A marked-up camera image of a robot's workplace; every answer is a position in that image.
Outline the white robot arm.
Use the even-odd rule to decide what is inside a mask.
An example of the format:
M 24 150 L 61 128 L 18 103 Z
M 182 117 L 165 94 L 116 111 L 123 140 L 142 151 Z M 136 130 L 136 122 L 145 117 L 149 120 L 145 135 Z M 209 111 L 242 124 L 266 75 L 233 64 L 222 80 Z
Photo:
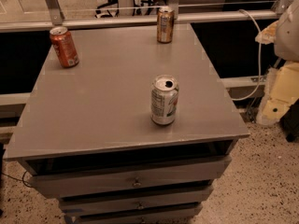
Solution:
M 256 121 L 268 126 L 279 122 L 299 99 L 299 0 L 293 0 L 279 20 L 258 33 L 255 41 L 273 43 L 275 55 L 285 61 L 266 75 Z

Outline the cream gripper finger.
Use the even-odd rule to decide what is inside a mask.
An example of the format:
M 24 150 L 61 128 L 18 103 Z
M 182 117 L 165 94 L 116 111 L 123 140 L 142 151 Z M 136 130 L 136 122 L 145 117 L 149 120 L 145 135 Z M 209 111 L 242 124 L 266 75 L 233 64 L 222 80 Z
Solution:
M 276 39 L 276 29 L 278 26 L 278 21 L 272 22 L 270 25 L 268 25 L 266 28 L 264 28 L 261 32 L 257 34 L 255 37 L 255 41 L 268 45 L 275 42 Z
M 280 121 L 299 99 L 299 63 L 287 61 L 279 69 L 270 68 L 256 122 L 270 126 Z

